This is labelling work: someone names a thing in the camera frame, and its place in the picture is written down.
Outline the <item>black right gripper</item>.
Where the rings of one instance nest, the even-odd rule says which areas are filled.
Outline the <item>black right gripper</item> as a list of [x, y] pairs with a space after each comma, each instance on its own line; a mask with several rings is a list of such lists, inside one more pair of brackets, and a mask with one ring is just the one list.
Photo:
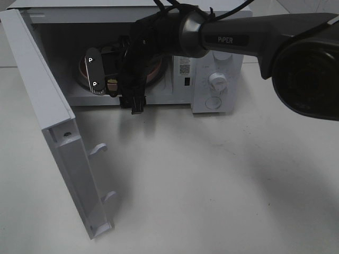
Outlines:
[[180, 52], [177, 18], [177, 15], [152, 15], [139, 19], [132, 24], [130, 36], [121, 35], [99, 46], [101, 52], [127, 50], [119, 69], [118, 87], [120, 107], [131, 109], [131, 114], [144, 112], [147, 75], [157, 61]]

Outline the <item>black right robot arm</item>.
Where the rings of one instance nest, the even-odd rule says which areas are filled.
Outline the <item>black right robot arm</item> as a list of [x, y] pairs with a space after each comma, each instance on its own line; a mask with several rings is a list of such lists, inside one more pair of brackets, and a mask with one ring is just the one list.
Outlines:
[[112, 95], [141, 113], [147, 76], [165, 56], [201, 58], [209, 51], [254, 56], [263, 79], [292, 111], [338, 120], [338, 15], [301, 13], [215, 20], [193, 10], [159, 12], [132, 24], [129, 36], [102, 55]]

